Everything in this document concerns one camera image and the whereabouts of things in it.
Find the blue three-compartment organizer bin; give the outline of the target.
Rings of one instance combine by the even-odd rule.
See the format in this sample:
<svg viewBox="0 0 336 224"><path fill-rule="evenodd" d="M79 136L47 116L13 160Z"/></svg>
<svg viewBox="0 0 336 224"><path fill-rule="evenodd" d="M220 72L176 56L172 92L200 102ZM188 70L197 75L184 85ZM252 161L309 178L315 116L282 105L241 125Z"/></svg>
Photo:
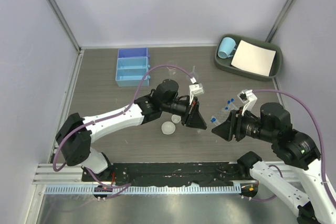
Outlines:
<svg viewBox="0 0 336 224"><path fill-rule="evenodd" d="M118 87L137 87L150 69L149 58L147 47L118 49L115 74Z"/></svg>

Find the clear acrylic test tube rack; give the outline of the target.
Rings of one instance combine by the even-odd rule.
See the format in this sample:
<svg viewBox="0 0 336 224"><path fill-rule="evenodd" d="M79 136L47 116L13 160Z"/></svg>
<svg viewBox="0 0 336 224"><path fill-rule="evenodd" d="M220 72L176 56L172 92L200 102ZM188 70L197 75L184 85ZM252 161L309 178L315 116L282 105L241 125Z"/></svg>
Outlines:
<svg viewBox="0 0 336 224"><path fill-rule="evenodd" d="M230 108L228 110L226 110L225 107L226 107L226 105L223 108L221 108L215 115L213 115L211 117L211 118L216 118L219 122L219 125L227 120L227 118L229 117L229 114L232 110L237 110L238 109L237 106L232 107L231 105L230 105Z"/></svg>

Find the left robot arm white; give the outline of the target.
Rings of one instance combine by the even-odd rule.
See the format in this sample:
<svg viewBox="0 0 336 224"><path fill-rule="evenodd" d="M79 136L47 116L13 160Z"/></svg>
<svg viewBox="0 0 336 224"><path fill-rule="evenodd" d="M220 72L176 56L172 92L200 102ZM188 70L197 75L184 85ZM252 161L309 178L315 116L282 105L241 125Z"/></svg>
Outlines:
<svg viewBox="0 0 336 224"><path fill-rule="evenodd" d="M207 125L199 112L197 97L204 93L202 84L193 82L189 86L189 94L181 97L178 90L176 81L166 79L149 94L120 109L87 117L81 117L78 113L69 115L55 136L58 144L55 155L62 155L65 165L81 165L98 180L105 182L111 177L112 165L104 153L92 148L91 144L98 139L157 120L164 112L179 116L185 127L205 130Z"/></svg>

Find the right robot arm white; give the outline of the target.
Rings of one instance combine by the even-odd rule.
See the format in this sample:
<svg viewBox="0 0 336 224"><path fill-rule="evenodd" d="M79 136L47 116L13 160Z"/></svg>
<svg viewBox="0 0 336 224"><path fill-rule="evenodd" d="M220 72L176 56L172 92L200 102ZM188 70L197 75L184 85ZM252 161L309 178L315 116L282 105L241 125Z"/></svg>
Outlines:
<svg viewBox="0 0 336 224"><path fill-rule="evenodd" d="M335 206L322 181L322 156L310 136L293 129L290 113L273 102L261 106L260 117L242 109L224 112L228 115L226 120L211 118L215 125L212 133L226 141L249 136L271 143L272 151L296 174L304 190L274 173L252 151L238 159L239 177L264 184L292 210L298 223L335 223Z"/></svg>

